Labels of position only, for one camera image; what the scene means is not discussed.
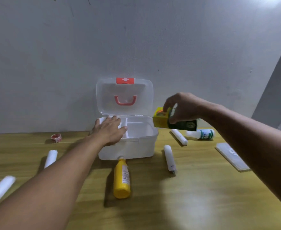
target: red handle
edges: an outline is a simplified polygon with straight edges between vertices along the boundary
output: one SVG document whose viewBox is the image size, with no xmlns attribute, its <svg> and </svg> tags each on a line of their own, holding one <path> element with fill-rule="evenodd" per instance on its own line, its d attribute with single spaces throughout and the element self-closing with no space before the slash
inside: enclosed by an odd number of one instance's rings
<svg viewBox="0 0 281 230">
<path fill-rule="evenodd" d="M 122 103 L 118 100 L 118 96 L 115 95 L 115 101 L 120 106 L 132 106 L 136 102 L 137 95 L 133 95 L 133 101 L 130 103 Z"/>
</svg>

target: white cylindrical roll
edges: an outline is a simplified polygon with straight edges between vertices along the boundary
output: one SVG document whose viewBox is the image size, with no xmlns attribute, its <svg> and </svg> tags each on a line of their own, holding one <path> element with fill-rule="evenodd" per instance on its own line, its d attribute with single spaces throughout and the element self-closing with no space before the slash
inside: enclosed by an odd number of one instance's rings
<svg viewBox="0 0 281 230">
<path fill-rule="evenodd" d="M 172 129 L 171 131 L 175 135 L 175 137 L 177 137 L 177 139 L 181 142 L 181 144 L 183 144 L 184 146 L 187 145 L 188 140 L 185 139 L 185 137 L 178 130 Z"/>
<path fill-rule="evenodd" d="M 57 151 L 50 150 L 46 159 L 45 168 L 47 168 L 50 164 L 54 163 L 56 161 L 56 157 L 57 157 Z"/>
<path fill-rule="evenodd" d="M 6 176 L 0 181 L 0 199 L 8 191 L 8 189 L 14 184 L 16 178 L 13 176 Z"/>
<path fill-rule="evenodd" d="M 172 154 L 172 148 L 169 145 L 165 145 L 164 152 L 165 152 L 168 170 L 174 174 L 175 171 L 177 170 L 177 166 L 174 160 L 174 156 Z"/>
</svg>

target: forearm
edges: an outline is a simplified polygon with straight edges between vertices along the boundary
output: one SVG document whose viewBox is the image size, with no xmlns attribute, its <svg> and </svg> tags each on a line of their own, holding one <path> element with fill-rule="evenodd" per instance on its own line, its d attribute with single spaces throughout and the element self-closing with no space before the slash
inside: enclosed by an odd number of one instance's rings
<svg viewBox="0 0 281 230">
<path fill-rule="evenodd" d="M 281 200 L 281 131 L 220 105 L 209 103 L 202 110 L 203 119 Z"/>
<path fill-rule="evenodd" d="M 89 136 L 0 204 L 0 229 L 64 229 L 103 142 Z"/>
</svg>

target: transparent lid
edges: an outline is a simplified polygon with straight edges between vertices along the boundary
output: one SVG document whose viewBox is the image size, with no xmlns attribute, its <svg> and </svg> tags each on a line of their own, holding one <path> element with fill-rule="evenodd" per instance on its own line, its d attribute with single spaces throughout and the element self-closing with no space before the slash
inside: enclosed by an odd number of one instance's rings
<svg viewBox="0 0 281 230">
<path fill-rule="evenodd" d="M 96 85 L 98 110 L 103 115 L 149 115 L 153 85 L 136 78 L 100 79 Z"/>
</svg>

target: hand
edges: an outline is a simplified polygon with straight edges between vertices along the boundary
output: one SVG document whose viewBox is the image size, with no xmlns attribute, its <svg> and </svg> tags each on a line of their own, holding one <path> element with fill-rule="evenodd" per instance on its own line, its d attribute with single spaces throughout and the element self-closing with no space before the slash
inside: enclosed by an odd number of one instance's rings
<svg viewBox="0 0 281 230">
<path fill-rule="evenodd" d="M 169 119 L 171 124 L 175 124 L 179 121 L 191 121 L 197 118 L 201 118 L 201 107 L 209 103 L 191 93 L 177 93 L 169 97 L 163 107 L 163 111 L 166 112 L 169 107 L 173 107 L 178 104 L 174 115 Z"/>
<path fill-rule="evenodd" d="M 116 144 L 127 131 L 126 126 L 118 129 L 120 121 L 121 119 L 113 116 L 112 118 L 107 117 L 104 122 L 100 124 L 99 119 L 97 119 L 90 135 L 95 135 L 101 139 L 104 142 L 104 146 Z"/>
</svg>

